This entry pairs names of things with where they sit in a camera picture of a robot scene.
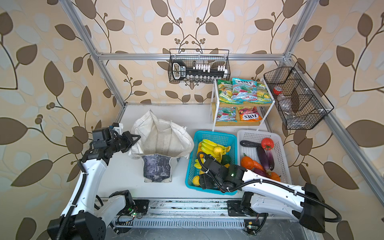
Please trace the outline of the cream canvas grocery bag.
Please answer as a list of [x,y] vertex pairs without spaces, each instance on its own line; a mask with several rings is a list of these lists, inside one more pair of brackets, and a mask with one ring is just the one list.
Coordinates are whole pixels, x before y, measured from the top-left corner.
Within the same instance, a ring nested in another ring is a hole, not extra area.
[[145,183],[170,183],[181,158],[189,159],[194,141],[187,128],[159,119],[151,110],[136,120],[132,134],[141,138],[129,150],[133,159],[143,162]]

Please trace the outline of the teal red snack bag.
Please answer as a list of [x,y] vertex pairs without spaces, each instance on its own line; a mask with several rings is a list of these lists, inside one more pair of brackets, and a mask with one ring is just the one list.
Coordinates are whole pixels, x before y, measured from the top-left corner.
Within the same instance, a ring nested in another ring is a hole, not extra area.
[[252,80],[232,78],[232,100],[241,102],[256,102],[258,100],[258,83]]

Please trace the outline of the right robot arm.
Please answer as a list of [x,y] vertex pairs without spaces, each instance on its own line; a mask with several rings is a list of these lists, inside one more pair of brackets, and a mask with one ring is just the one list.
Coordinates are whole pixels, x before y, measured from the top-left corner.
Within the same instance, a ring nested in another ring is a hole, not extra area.
[[246,215],[280,214],[297,219],[304,228],[325,233],[326,223],[339,223],[341,214],[325,203],[316,186],[283,184],[239,165],[225,167],[211,155],[198,158],[203,174],[202,189],[218,188],[222,193],[244,192],[243,211]]

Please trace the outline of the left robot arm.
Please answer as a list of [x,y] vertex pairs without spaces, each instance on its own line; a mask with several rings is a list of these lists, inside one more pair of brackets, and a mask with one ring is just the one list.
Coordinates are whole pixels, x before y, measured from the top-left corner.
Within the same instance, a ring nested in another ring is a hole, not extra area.
[[80,177],[74,192],[61,213],[49,222],[47,232],[52,240],[103,240],[106,229],[118,213],[135,214],[136,204],[130,191],[112,193],[108,201],[96,207],[97,193],[103,174],[115,153],[128,152],[141,138],[123,130],[123,125],[99,128],[83,157],[77,161]]

